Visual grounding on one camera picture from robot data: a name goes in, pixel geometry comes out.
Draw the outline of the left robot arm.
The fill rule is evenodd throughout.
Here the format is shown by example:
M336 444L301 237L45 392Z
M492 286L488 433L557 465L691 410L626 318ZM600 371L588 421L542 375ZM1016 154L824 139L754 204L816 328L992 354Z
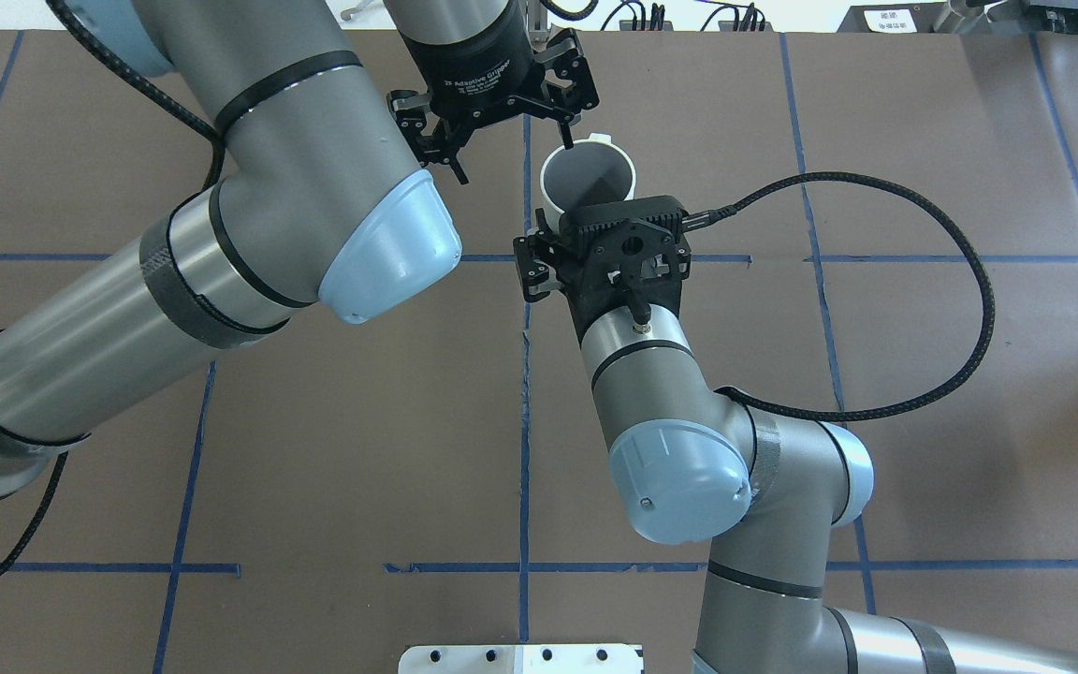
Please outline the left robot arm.
M51 1L120 80L212 145L201 192L0 331L0 500L194 367L322 303L364 324L441 280L462 244L428 166L466 181L472 134L570 127L599 104L572 27L535 47L522 1L388 1L427 90L378 95L324 1Z

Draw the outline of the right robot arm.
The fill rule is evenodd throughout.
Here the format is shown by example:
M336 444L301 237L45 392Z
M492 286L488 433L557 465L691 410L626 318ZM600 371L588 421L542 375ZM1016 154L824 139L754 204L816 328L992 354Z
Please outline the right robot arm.
M683 210L642 198L545 210L514 240L522 293L565 295L628 522L709 541L696 673L1078 673L1078 652L877 617L823 601L831 529L874 469L847 428L714 389L679 321Z

